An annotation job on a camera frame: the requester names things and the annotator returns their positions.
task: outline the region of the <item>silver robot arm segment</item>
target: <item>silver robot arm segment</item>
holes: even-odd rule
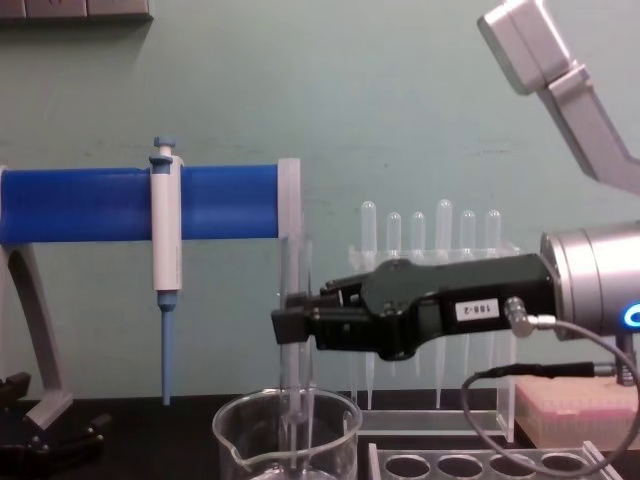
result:
[[[478,27],[513,89],[538,94],[582,171],[640,195],[640,160],[627,150],[544,1],[507,0],[480,18]]]

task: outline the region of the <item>label sticker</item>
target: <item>label sticker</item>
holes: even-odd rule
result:
[[[497,298],[456,303],[456,317],[458,317],[459,322],[497,318],[499,316],[500,307]]]

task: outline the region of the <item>pipette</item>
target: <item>pipette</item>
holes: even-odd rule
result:
[[[371,272],[376,267],[376,255],[378,254],[378,218],[376,205],[373,202],[364,202],[360,207],[360,234],[364,270]],[[365,354],[365,383],[367,387],[367,408],[371,410],[373,402],[373,379],[375,375],[375,353]]]
[[[502,248],[502,215],[497,210],[491,210],[487,212],[484,221],[484,246],[487,249],[487,257],[493,258],[500,255],[500,249]],[[488,365],[489,368],[494,366],[494,352],[496,343],[496,333],[489,332],[487,334],[488,338],[488,348],[487,353],[489,354]]]
[[[439,263],[449,260],[451,250],[451,227],[453,221],[453,205],[449,200],[438,202],[436,209],[436,252]],[[440,408],[442,382],[444,380],[444,363],[447,350],[446,337],[436,340],[436,408]]]
[[[424,261],[424,251],[427,248],[427,225],[424,214],[415,212],[411,216],[411,261],[420,265]],[[420,376],[420,350],[415,355],[416,377]]]
[[[476,249],[476,214],[471,210],[465,210],[460,217],[460,250],[462,260],[470,261],[474,259]],[[462,365],[464,369],[463,378],[469,376],[469,351],[471,350],[471,335],[467,334],[463,338]]]
[[[387,256],[398,258],[402,253],[402,217],[391,212],[387,217]],[[396,362],[391,362],[391,376],[396,376]]]

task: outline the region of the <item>black cable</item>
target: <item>black cable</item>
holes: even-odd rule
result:
[[[582,328],[578,325],[574,325],[573,323],[564,322],[562,320],[556,320],[556,322],[553,325],[553,328],[554,329],[564,328],[565,330],[570,330],[574,333],[577,333],[582,337],[588,340],[591,340],[595,344],[600,345],[609,353],[613,354],[616,357],[616,359],[620,360],[629,369],[629,372],[633,377],[636,390],[638,392],[638,399],[640,400],[640,376],[638,375],[638,370],[636,366],[633,364],[633,362],[629,360],[629,358],[624,354],[624,352],[622,352],[622,350],[620,350],[619,348],[613,345],[609,345],[605,341],[605,339],[602,338],[601,336],[596,335],[595,333],[590,332],[589,330]],[[512,375],[512,373],[510,373],[509,367],[513,367],[513,366],[497,367],[498,369],[502,368],[504,372],[504,375],[499,375],[499,376]],[[494,442],[491,439],[491,437],[489,437],[489,435],[487,435],[484,432],[484,430],[482,429],[482,426],[480,426],[472,416],[471,408],[469,407],[469,388],[474,382],[482,378],[497,378],[497,374],[500,372],[496,371],[496,369],[492,369],[492,370],[487,371],[487,372],[492,372],[491,373],[491,375],[493,375],[492,377],[488,377],[487,372],[479,372],[467,378],[467,380],[465,380],[465,382],[462,384],[462,387],[460,388],[460,396],[462,400],[462,411],[467,421],[469,422],[469,425],[471,425],[471,427],[476,431],[478,436],[487,445],[489,445],[496,453],[498,453],[499,455],[502,455],[503,457],[507,458],[508,460],[515,463],[516,465],[519,465],[523,468],[528,468],[529,470],[533,470],[534,472],[547,475],[553,478],[576,479],[576,478],[587,477],[593,473],[596,473],[606,468],[608,465],[611,464],[611,462],[619,458],[623,453],[627,451],[627,448],[629,447],[629,445],[633,443],[636,436],[638,435],[638,431],[640,430],[640,405],[638,406],[638,408],[636,408],[636,413],[633,418],[633,422],[631,423],[631,426],[629,427],[629,431],[627,435],[624,437],[624,439],[622,440],[622,442],[620,443],[620,445],[618,445],[618,447],[616,447],[616,449],[613,450],[607,457],[605,457],[603,460],[596,462],[594,465],[589,465],[579,470],[573,470],[571,472],[563,472],[560,470],[553,470],[553,469],[541,467],[532,463],[524,462],[520,460],[517,456],[511,455],[510,453],[508,453],[506,449],[504,449],[503,447],[498,445],[496,442]]]

